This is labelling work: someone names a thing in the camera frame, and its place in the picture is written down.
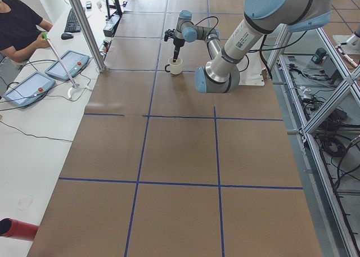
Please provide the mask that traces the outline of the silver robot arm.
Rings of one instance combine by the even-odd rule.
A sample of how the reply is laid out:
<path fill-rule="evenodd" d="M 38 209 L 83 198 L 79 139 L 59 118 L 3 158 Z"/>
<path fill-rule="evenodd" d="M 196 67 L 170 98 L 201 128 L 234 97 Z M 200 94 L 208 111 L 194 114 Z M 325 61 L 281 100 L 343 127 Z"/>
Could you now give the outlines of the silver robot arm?
<path fill-rule="evenodd" d="M 280 24 L 290 32 L 320 28 L 330 20 L 332 0 L 244 0 L 244 18 L 226 41 L 219 45 L 215 28 L 192 23 L 190 11 L 179 13 L 177 26 L 167 30 L 164 39 L 173 39 L 177 60 L 181 47 L 186 42 L 203 40 L 207 44 L 210 61 L 195 71 L 195 87 L 200 93 L 228 93 L 240 82 L 237 64 L 254 44 L 270 34 Z"/>

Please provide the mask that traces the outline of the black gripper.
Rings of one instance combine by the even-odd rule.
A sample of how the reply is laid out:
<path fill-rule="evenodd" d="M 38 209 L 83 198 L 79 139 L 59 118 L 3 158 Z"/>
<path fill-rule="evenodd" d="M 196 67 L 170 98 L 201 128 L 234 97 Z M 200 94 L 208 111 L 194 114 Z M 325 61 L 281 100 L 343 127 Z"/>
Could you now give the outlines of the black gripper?
<path fill-rule="evenodd" d="M 184 44 L 185 44 L 185 40 L 184 39 L 179 39 L 179 38 L 177 38 L 177 37 L 174 37 L 173 38 L 173 44 L 174 44 L 174 46 L 175 46 L 175 48 L 174 48 L 174 57 L 173 57 L 173 62 L 176 62 L 176 61 L 178 61 L 178 59 L 179 59 L 179 53 L 180 53 L 180 49 L 181 49 L 181 47 L 183 47 L 184 46 Z"/>

